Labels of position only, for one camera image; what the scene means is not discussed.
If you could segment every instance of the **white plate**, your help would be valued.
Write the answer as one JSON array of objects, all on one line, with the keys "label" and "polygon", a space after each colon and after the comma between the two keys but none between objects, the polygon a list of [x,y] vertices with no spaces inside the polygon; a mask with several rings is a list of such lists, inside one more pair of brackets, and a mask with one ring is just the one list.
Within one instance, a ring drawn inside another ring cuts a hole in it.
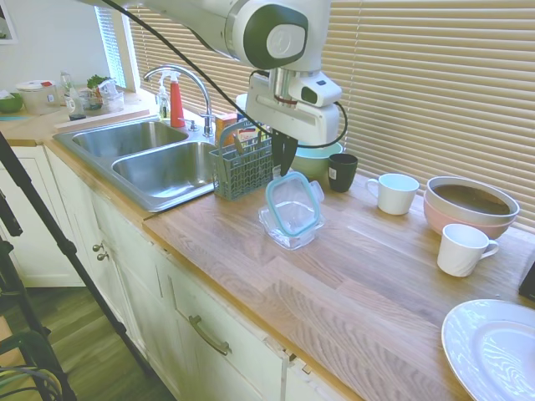
[{"label": "white plate", "polygon": [[496,300],[454,307],[442,325],[453,372],[477,401],[535,401],[535,310]]}]

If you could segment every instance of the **utensil holder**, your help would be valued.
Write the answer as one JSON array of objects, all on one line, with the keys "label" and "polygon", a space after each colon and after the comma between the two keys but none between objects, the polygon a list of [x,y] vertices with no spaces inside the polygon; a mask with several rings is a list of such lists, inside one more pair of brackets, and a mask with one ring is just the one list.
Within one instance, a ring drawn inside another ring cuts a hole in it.
[{"label": "utensil holder", "polygon": [[210,152],[216,195],[234,201],[273,179],[271,138],[257,138],[241,142],[243,152],[235,145],[223,147],[225,138],[236,129],[251,128],[244,120],[226,127],[219,139],[219,148]]}]

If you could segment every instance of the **faucet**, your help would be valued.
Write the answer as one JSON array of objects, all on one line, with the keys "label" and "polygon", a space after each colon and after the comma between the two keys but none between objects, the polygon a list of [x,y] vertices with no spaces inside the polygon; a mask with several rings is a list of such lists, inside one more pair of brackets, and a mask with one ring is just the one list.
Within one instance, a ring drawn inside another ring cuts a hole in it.
[{"label": "faucet", "polygon": [[197,77],[190,70],[185,69],[184,67],[181,67],[180,65],[174,65],[174,64],[164,64],[164,65],[161,65],[160,67],[156,67],[155,69],[152,69],[151,71],[147,72],[143,76],[143,79],[146,82],[149,82],[150,77],[152,75],[162,73],[164,71],[176,71],[177,73],[187,75],[188,77],[193,79],[193,82],[197,84],[202,94],[204,95],[204,101],[206,104],[206,113],[201,115],[202,117],[204,117],[204,136],[206,137],[213,136],[213,133],[211,132],[211,117],[212,117],[211,101],[210,101],[210,95],[208,91],[206,90],[205,84],[199,79],[199,77]]}]

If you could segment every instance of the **white mug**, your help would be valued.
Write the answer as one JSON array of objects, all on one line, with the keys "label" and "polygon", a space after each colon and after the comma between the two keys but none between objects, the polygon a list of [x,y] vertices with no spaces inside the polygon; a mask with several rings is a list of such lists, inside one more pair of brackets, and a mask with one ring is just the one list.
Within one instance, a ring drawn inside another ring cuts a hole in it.
[{"label": "white mug", "polygon": [[[378,186],[373,191],[370,185]],[[391,215],[404,215],[410,209],[420,183],[412,177],[403,174],[383,174],[376,179],[366,182],[366,189],[378,199],[377,206]]]},{"label": "white mug", "polygon": [[464,224],[448,224],[442,229],[441,249],[436,262],[442,271],[466,277],[481,259],[496,252],[498,243],[489,240],[484,232]]}]

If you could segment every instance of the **window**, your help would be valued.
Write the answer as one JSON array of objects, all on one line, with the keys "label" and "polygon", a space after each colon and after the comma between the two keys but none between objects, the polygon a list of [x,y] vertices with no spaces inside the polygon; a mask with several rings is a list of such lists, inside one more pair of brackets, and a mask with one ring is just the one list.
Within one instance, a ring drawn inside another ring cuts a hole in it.
[{"label": "window", "polygon": [[[134,12],[202,66],[231,96],[250,69],[205,49],[182,26]],[[462,175],[502,188],[535,227],[535,2],[362,0],[332,2],[324,72],[344,90],[347,148],[359,169],[399,171],[423,185]],[[181,61],[131,23],[140,74]],[[193,84],[185,103],[202,110]],[[158,83],[143,83],[155,92]],[[211,92],[217,111],[231,109]]]},{"label": "window", "polygon": [[123,72],[123,64],[120,61],[111,9],[95,7],[94,10],[97,14],[97,21],[99,22],[100,36],[102,37],[106,59],[108,60],[110,77],[114,78],[119,86],[126,88],[125,74]]}]

